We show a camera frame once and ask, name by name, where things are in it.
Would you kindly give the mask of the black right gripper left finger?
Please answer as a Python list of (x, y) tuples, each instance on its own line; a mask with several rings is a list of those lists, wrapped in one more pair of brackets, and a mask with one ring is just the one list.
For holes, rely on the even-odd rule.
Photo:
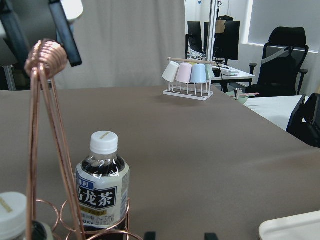
[(147, 231), (144, 233), (144, 240), (156, 240), (157, 235), (155, 231)]

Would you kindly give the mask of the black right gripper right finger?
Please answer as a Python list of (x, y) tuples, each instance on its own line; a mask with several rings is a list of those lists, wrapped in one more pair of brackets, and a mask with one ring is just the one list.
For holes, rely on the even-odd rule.
[(218, 236), (214, 232), (206, 232), (204, 234), (205, 240), (219, 240)]

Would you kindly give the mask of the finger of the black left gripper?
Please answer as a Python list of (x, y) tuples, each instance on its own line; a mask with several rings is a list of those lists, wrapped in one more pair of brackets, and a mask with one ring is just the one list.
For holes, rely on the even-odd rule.
[(77, 48), (73, 33), (69, 26), (63, 5), (60, 0), (49, 0), (49, 9), (53, 17), (56, 30), (60, 37), (59, 43), (62, 43), (67, 58), (72, 67), (76, 67), (82, 64), (82, 58), (80, 56), (79, 50)]
[(0, 1), (0, 21), (3, 25), (8, 44), (21, 67), (25, 66), (29, 56), (29, 41), (21, 27), (18, 15), (9, 0)]

